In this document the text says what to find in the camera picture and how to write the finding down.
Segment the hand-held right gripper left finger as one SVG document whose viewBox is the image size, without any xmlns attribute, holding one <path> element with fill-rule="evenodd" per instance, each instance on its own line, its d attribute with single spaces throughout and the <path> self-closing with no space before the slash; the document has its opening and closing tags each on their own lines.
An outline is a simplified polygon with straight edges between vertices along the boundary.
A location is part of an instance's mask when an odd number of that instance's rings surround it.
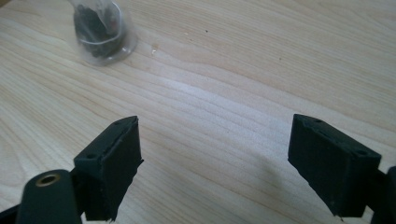
<svg viewBox="0 0 396 224">
<path fill-rule="evenodd" d="M 111 123 L 74 158 L 78 210 L 89 221 L 115 220 L 142 162 L 138 117 Z"/>
</svg>

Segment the dark tea bag sachet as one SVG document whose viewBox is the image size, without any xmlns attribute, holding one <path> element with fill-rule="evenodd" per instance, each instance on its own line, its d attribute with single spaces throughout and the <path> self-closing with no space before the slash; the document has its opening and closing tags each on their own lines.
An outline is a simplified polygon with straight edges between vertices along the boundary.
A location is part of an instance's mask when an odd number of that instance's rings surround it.
<svg viewBox="0 0 396 224">
<path fill-rule="evenodd" d="M 113 57 L 121 49 L 125 28 L 119 5 L 113 0 L 95 0 L 74 6 L 78 43 L 94 58 Z"/>
</svg>

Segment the clear glass cup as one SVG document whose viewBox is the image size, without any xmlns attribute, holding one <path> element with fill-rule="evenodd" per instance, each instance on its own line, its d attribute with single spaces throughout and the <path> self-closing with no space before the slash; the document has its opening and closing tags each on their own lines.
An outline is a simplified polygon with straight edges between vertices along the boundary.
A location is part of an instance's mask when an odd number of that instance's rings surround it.
<svg viewBox="0 0 396 224">
<path fill-rule="evenodd" d="M 87 2 L 89 5 L 91 5 L 94 1 L 95 0 L 68 0 L 68 2 L 72 5 L 73 9 L 74 9 L 74 6 L 79 4 L 80 2 Z M 113 57 L 97 60 L 97 59 L 94 59 L 78 43 L 77 37 L 76 37 L 78 51 L 80 52 L 80 55 L 82 56 L 83 60 L 89 64 L 104 66 L 104 65 L 111 64 L 111 63 L 122 61 L 123 59 L 127 58 L 134 51 L 135 46 L 137 44 L 137 35 L 134 31 L 134 26 L 132 24 L 132 20 L 131 20 L 129 13 L 125 9 L 122 8 L 122 6 L 120 5 L 120 3 L 117 0 L 113 0 L 113 1 L 115 3 L 117 3 L 121 9 L 123 24 L 124 24 L 124 28 L 125 28 L 125 37 L 122 41 L 121 49 Z"/>
</svg>

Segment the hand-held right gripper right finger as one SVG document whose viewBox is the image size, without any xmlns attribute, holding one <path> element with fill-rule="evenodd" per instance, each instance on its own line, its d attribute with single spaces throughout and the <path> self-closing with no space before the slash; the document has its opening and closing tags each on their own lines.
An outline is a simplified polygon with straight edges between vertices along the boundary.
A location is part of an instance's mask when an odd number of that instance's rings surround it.
<svg viewBox="0 0 396 224">
<path fill-rule="evenodd" d="M 381 155 L 321 119 L 295 114 L 288 161 L 333 215 L 360 217 Z"/>
</svg>

